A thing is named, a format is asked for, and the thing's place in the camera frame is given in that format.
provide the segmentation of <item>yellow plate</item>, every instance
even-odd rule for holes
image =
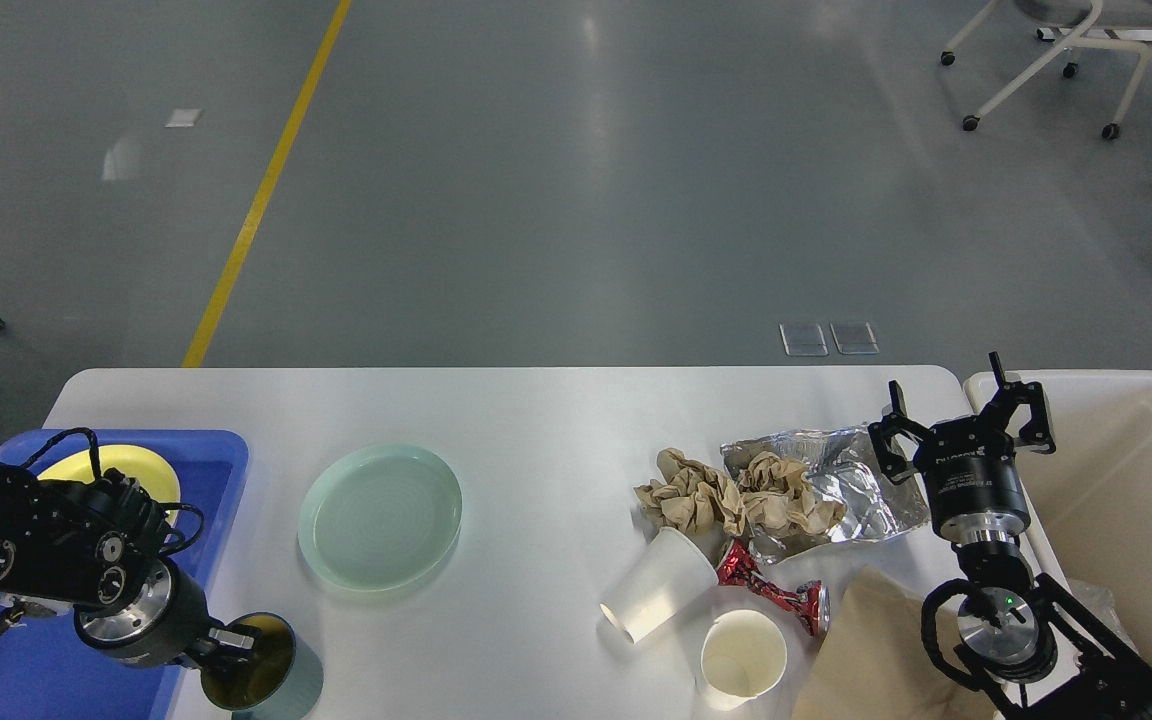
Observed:
[[[157,452],[136,445],[103,445],[100,464],[101,470],[118,468],[120,473],[136,478],[157,502],[180,502],[180,479],[168,461]],[[88,452],[83,450],[41,471],[38,479],[90,483],[96,478],[92,477]],[[175,515],[175,510],[168,511],[169,523],[174,523]]]

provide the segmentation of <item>crumpled brown paper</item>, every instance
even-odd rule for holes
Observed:
[[[723,532],[745,532],[745,506],[740,488],[727,473],[687,460],[682,450],[667,447],[657,455],[657,469],[666,482],[652,480],[634,488],[643,510],[658,528],[670,526],[695,536],[707,532],[721,520]]]
[[[756,456],[737,480],[687,460],[673,447],[660,450],[657,468],[664,482],[652,480],[634,492],[658,528],[668,525],[689,536],[704,535],[715,523],[733,537],[743,535],[748,523],[758,523],[774,538],[820,536],[846,511],[841,502],[824,500],[803,479],[803,462],[774,452]]]
[[[846,514],[846,506],[824,500],[803,478],[808,467],[774,452],[756,455],[740,471],[737,486],[744,491],[750,523],[761,525],[768,536],[783,539],[794,535],[823,536]]]

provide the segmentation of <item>red candy wrapper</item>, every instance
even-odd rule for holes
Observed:
[[[750,592],[791,612],[812,637],[829,629],[829,593],[824,584],[819,579],[812,579],[801,584],[794,592],[776,588],[776,584],[759,574],[755,556],[750,555],[749,547],[740,538],[733,539],[730,546],[727,546],[717,573],[718,584],[749,588]]]

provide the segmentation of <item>trash bin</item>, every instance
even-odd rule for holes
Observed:
[[[1016,468],[1052,550],[1064,575],[1114,591],[1126,631],[1152,665],[1152,372],[1015,374],[1047,393],[1056,452],[1021,452]],[[964,382],[978,411],[995,388],[988,373]]]

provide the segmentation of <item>tipped over paper cup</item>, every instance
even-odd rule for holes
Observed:
[[[599,607],[636,643],[717,584],[705,553],[679,530],[660,528],[643,558]]]

